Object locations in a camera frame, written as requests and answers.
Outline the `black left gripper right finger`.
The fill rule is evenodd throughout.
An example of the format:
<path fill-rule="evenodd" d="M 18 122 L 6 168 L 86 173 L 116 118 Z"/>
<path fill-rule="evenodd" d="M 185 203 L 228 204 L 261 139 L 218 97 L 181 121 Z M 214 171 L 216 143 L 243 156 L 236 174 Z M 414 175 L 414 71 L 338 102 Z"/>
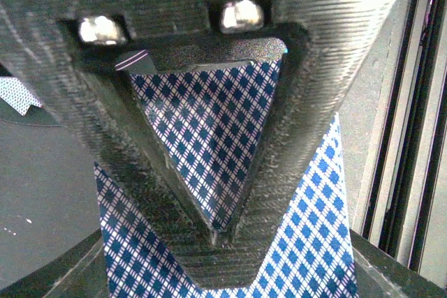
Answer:
<path fill-rule="evenodd" d="M 446 291 L 351 231 L 360 297 L 445 297 Z"/>

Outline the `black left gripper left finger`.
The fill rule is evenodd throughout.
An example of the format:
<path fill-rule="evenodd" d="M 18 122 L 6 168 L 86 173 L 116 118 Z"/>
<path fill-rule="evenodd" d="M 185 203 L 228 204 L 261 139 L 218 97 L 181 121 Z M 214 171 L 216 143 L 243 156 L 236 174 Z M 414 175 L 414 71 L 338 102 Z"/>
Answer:
<path fill-rule="evenodd" d="M 101 231 L 96 230 L 50 263 L 1 289 L 1 297 L 43 297 L 100 238 Z"/>

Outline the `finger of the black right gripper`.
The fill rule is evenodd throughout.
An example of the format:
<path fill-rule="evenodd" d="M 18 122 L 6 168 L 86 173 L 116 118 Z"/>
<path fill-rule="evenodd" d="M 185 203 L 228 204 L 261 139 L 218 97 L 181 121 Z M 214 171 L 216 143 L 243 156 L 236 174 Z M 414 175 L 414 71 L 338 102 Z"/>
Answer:
<path fill-rule="evenodd" d="M 1 63 L 135 199 L 202 288 L 251 284 L 333 114 L 395 0 L 1 0 Z M 279 82 L 227 228 L 206 219 L 146 119 L 124 52 L 158 70 L 221 63 L 240 40 L 285 42 Z"/>

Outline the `blue playing card deck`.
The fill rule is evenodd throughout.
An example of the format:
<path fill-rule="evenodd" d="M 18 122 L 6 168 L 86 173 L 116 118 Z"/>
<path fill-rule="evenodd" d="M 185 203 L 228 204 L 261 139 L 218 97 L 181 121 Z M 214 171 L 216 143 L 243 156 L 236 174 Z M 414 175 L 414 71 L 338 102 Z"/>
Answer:
<path fill-rule="evenodd" d="M 103 169 L 95 167 L 111 297 L 357 297 L 335 117 L 284 214 L 251 285 L 205 290 L 195 285 L 147 220 Z"/>

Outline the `blue card seat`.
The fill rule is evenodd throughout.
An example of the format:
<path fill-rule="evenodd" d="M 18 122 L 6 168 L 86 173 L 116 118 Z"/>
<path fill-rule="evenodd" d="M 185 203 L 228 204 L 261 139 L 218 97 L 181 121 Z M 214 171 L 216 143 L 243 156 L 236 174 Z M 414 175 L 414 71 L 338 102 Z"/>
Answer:
<path fill-rule="evenodd" d="M 31 106 L 43 106 L 16 77 L 1 77 L 1 99 L 21 116 L 25 116 Z"/>

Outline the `blue card being dealt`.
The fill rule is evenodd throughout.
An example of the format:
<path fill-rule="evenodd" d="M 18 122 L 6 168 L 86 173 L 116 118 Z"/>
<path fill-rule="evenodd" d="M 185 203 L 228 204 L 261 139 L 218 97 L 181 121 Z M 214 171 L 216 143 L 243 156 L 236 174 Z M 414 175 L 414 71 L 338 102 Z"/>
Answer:
<path fill-rule="evenodd" d="M 236 41 L 162 74 L 147 50 L 116 61 L 215 230 L 228 226 L 240 200 L 285 52 L 275 38 Z"/>

